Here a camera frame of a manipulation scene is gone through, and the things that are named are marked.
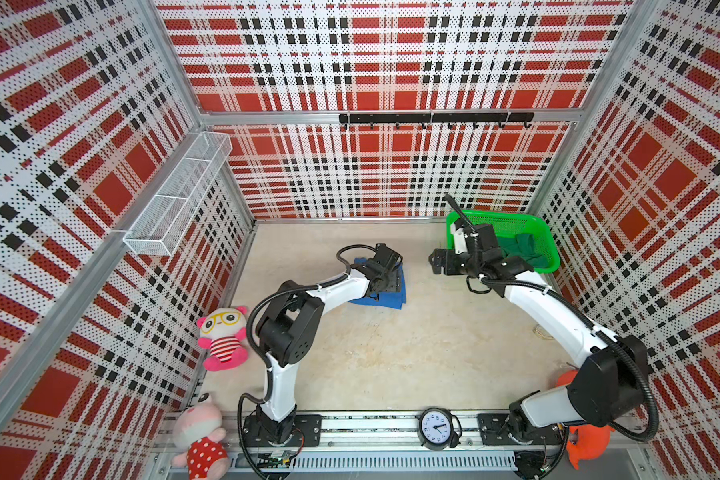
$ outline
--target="pink plush toy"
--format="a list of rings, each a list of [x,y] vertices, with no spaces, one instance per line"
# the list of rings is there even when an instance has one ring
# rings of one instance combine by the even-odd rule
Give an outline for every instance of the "pink plush toy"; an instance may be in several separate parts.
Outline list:
[[[219,443],[225,436],[221,411],[209,394],[202,394],[200,402],[185,410],[173,426],[173,443],[186,452],[173,457],[171,465],[188,467],[190,480],[219,480],[232,464]]]
[[[202,366],[209,372],[233,369],[248,360],[248,350],[240,345],[246,338],[246,318],[248,309],[220,308],[197,321],[200,338],[197,344],[201,349],[210,349],[208,358]]]

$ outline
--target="red plaid pattern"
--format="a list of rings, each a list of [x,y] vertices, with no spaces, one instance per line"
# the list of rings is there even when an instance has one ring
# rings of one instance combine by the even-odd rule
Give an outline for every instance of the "red plaid pattern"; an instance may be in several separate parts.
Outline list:
[[[567,124],[218,127],[258,218],[525,210]]]
[[[0,374],[187,119],[133,2],[0,0]],[[0,478],[140,478],[242,242],[222,192],[178,254],[120,262],[0,435]]]
[[[720,478],[720,2],[663,2],[544,208],[563,293],[649,347],[672,478]]]
[[[156,2],[206,111],[575,108],[633,4]]]

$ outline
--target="blue towel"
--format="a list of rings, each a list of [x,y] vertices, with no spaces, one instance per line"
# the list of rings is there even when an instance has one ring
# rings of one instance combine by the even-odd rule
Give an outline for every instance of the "blue towel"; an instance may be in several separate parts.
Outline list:
[[[356,264],[362,264],[365,262],[365,258],[355,258]],[[399,292],[381,292],[378,294],[378,301],[374,298],[364,296],[356,300],[350,300],[350,303],[356,305],[369,305],[369,306],[387,306],[401,310],[403,303],[405,303],[405,276],[403,275],[403,266],[400,265],[400,291]]]

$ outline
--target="white wire shelf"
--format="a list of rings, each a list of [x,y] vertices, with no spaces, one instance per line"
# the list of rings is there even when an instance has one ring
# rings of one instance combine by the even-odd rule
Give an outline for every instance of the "white wire shelf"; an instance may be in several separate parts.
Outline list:
[[[227,134],[202,132],[125,235],[136,255],[173,255],[232,151]]]

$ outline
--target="green cloth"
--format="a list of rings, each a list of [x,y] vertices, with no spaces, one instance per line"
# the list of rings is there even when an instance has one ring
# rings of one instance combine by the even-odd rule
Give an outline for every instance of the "green cloth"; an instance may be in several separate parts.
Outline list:
[[[519,256],[534,268],[547,268],[547,257],[536,251],[534,236],[518,234],[514,238],[497,237],[504,256]]]

